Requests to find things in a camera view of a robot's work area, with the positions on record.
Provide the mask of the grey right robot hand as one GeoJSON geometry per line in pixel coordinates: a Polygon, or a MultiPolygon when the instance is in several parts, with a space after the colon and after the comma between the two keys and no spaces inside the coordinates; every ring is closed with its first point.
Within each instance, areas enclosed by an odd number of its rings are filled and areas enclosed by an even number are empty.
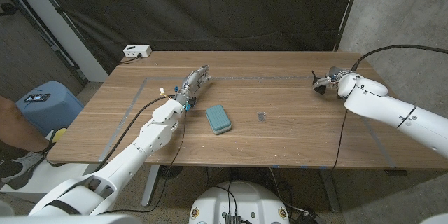
{"type": "Polygon", "coordinates": [[[330,89],[336,88],[338,86],[340,79],[349,73],[350,70],[339,68],[336,66],[332,66],[329,72],[322,77],[317,76],[314,73],[314,71],[312,71],[313,74],[312,88],[315,92],[319,93],[320,95],[324,95],[326,93],[327,88],[330,89]]]}

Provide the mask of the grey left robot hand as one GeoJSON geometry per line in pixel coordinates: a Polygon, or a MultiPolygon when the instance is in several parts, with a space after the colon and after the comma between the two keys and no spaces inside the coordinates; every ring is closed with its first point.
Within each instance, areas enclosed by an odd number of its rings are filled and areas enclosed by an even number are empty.
{"type": "Polygon", "coordinates": [[[182,106],[195,96],[195,93],[209,80],[209,65],[204,65],[186,76],[176,93],[175,100],[182,106]]]}

